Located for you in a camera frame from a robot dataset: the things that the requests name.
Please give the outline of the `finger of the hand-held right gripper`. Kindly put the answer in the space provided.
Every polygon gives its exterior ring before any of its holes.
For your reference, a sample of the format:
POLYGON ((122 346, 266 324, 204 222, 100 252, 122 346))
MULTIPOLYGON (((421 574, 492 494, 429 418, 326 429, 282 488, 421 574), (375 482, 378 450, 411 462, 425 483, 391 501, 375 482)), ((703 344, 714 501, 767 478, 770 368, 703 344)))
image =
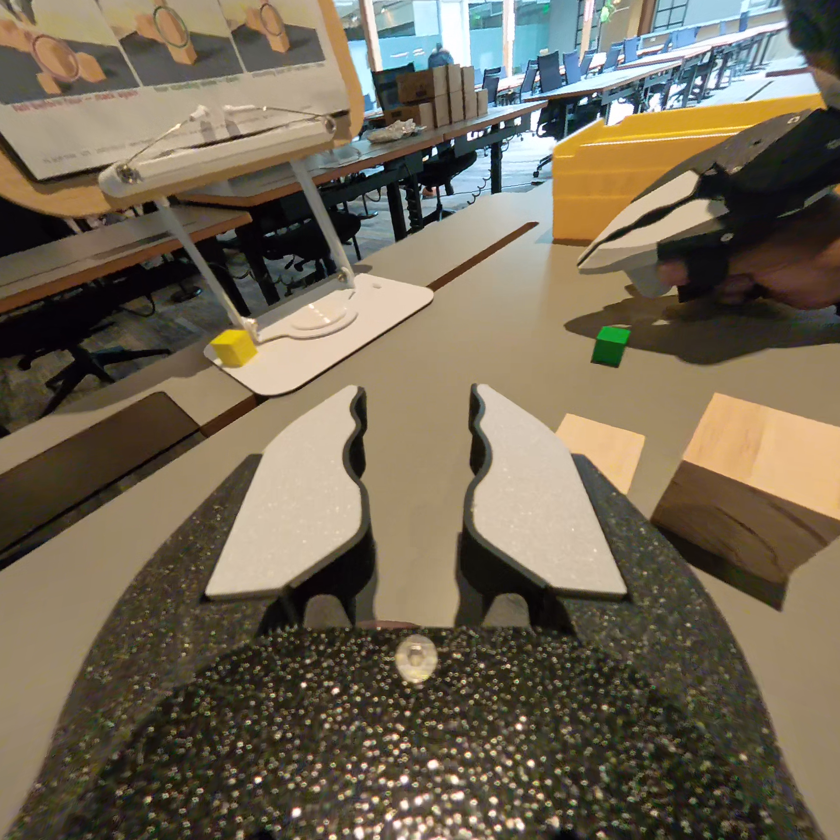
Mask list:
POLYGON ((634 200, 592 241, 581 265, 653 265, 715 244, 715 170, 685 171, 634 200))
POLYGON ((720 220, 727 213, 726 204, 716 197, 646 196, 591 243, 577 270, 582 275, 622 272, 640 296, 662 297, 669 287, 658 277, 658 248, 722 230, 720 220))

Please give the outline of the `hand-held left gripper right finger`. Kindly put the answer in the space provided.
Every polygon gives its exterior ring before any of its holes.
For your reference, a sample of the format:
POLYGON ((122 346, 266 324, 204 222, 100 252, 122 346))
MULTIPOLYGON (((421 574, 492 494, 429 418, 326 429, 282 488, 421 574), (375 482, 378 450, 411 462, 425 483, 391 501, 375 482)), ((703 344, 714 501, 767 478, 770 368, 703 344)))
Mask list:
POLYGON ((556 433, 487 384, 469 394, 464 534, 540 590, 620 601, 627 586, 573 456, 556 433))

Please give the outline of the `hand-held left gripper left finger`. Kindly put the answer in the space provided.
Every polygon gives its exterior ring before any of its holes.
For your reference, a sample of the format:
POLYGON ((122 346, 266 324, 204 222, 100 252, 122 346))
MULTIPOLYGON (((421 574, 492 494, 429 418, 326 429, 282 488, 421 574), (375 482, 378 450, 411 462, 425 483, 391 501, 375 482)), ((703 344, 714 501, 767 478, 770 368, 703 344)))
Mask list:
POLYGON ((209 601, 279 595, 337 564, 353 597, 375 548, 366 467, 366 392, 349 385, 265 448, 206 584, 209 601))

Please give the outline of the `medium wooden cube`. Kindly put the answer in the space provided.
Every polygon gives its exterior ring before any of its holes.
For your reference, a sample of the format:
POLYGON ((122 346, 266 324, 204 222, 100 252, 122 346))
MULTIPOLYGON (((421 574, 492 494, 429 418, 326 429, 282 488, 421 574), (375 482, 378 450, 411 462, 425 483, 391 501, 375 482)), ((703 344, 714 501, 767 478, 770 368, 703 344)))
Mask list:
POLYGON ((617 490, 627 495, 644 450, 645 436, 571 413, 563 417, 556 435, 573 455, 588 458, 617 490))

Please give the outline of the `small green wooden cube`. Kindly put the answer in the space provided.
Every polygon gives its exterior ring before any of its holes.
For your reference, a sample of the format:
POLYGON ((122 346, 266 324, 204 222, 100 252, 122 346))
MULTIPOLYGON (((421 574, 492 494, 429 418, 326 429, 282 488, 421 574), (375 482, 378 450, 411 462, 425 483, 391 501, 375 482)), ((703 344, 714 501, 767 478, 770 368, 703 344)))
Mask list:
POLYGON ((591 354, 594 364, 617 368, 620 366, 632 331, 629 328, 607 325, 595 337, 591 354))

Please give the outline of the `yellow wooden cube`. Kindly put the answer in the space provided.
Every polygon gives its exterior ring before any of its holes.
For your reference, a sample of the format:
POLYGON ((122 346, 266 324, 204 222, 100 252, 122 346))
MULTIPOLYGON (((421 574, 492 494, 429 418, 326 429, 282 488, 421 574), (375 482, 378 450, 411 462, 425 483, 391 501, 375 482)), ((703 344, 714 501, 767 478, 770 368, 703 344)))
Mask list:
POLYGON ((244 329, 225 330, 208 344, 207 349, 222 366, 232 369, 242 368, 258 355, 257 344, 244 329))

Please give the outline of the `large wooden cube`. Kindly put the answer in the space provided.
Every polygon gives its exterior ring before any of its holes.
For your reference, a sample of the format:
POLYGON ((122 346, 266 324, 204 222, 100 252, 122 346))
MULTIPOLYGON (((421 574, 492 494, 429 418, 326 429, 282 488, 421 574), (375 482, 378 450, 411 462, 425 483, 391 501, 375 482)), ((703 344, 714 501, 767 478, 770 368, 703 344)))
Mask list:
POLYGON ((652 522, 786 583, 838 539, 838 426, 715 394, 652 522))

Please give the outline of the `person's right hand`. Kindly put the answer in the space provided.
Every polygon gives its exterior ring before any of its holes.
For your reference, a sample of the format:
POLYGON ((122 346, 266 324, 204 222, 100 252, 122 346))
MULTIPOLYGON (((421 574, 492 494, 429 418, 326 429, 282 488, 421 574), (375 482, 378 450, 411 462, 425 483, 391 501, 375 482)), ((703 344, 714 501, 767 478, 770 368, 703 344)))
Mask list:
POLYGON ((729 259, 726 279, 710 294, 724 305, 758 293, 797 310, 839 302, 839 198, 829 193, 804 211, 779 220, 758 244, 729 259))

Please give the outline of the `yellow plastic bin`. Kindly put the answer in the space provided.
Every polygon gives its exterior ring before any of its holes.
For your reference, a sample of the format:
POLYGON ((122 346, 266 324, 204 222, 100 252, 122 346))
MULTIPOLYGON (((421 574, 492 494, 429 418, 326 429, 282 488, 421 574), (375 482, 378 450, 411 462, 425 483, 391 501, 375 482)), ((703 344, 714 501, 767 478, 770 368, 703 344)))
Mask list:
POLYGON ((586 245, 660 176, 764 120, 819 109, 819 93, 596 120, 553 150, 553 242, 586 245))

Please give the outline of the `rows of distant desks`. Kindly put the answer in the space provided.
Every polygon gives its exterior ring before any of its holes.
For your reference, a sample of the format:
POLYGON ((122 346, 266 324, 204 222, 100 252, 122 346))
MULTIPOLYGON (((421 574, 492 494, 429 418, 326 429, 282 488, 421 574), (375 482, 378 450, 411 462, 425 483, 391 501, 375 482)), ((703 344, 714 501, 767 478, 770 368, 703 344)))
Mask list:
POLYGON ((671 99, 678 108, 700 104, 724 81, 761 68, 773 40, 786 29, 783 21, 764 24, 647 56, 526 98, 501 123, 536 112, 538 135, 561 140, 594 120, 608 119, 616 102, 630 104, 633 113, 646 110, 656 93, 664 109, 671 99))

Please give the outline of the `wooden document stand white base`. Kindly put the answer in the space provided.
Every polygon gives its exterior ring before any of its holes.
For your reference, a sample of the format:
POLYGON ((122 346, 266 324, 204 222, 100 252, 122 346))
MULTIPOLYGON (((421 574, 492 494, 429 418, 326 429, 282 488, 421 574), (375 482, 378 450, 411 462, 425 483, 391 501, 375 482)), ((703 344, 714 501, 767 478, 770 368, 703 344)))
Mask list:
POLYGON ((153 202, 224 307, 232 327, 247 330, 257 344, 257 357, 238 369, 222 366, 208 345, 205 357, 252 393, 283 396, 391 331, 434 298, 425 287, 355 272, 308 172, 306 162, 313 155, 348 144, 358 132, 363 116, 359 79, 351 84, 351 95, 350 114, 331 122, 334 135, 327 142, 315 132, 284 129, 171 154, 145 155, 135 164, 125 161, 49 183, 30 181, 2 148, 2 198, 56 217, 101 216, 153 202), (290 165, 300 184, 337 271, 322 287, 289 303, 275 304, 254 318, 237 310, 232 293, 215 277, 192 235, 176 218, 171 200, 282 164, 290 165))

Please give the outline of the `black office chair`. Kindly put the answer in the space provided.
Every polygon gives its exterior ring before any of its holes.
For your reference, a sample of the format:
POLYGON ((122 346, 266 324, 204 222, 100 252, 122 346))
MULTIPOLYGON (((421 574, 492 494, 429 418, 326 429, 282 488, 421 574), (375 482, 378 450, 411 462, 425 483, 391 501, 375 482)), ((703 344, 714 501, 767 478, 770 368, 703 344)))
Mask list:
POLYGON ((172 354, 166 348, 127 350, 117 346, 98 351, 85 349, 82 346, 85 340, 111 326, 109 317, 117 307, 101 301, 65 300, 2 317, 2 358, 17 356, 20 370, 28 371, 37 358, 49 354, 65 352, 71 357, 71 362, 45 384, 53 395, 39 418, 52 414, 90 375, 104 384, 116 382, 107 371, 110 364, 172 354))
POLYGON ((465 172, 477 161, 474 151, 457 155, 453 148, 447 148, 442 153, 432 155, 424 164, 417 180, 421 187, 435 191, 444 187, 448 194, 452 194, 448 185, 461 173, 465 172))

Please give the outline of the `stack of cardboard boxes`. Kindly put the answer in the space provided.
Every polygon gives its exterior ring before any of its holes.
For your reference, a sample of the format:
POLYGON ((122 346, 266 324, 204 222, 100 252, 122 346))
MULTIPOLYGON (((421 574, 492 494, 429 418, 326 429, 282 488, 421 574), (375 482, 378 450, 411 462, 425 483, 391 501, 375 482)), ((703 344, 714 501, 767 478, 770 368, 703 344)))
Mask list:
POLYGON ((472 66, 446 65, 405 72, 396 79, 396 105, 387 109, 388 118, 440 129, 487 116, 488 96, 486 90, 476 87, 472 66))

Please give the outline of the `wood-edged neighbouring desk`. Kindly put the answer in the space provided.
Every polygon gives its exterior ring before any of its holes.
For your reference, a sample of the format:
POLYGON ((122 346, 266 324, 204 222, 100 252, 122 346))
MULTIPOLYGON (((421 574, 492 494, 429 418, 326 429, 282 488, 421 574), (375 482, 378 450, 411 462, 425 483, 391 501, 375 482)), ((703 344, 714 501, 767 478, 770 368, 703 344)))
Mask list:
POLYGON ((159 213, 122 220, 1 259, 1 313, 180 249, 159 213))

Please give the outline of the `printed instruction sheet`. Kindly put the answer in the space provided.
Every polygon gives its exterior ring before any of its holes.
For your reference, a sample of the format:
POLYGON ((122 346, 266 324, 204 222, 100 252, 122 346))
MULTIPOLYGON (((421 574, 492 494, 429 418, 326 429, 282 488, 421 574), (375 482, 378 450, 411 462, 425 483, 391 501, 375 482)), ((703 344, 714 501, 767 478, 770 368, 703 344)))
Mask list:
POLYGON ((315 132, 358 78, 332 2, 2 2, 2 148, 36 183, 315 132))

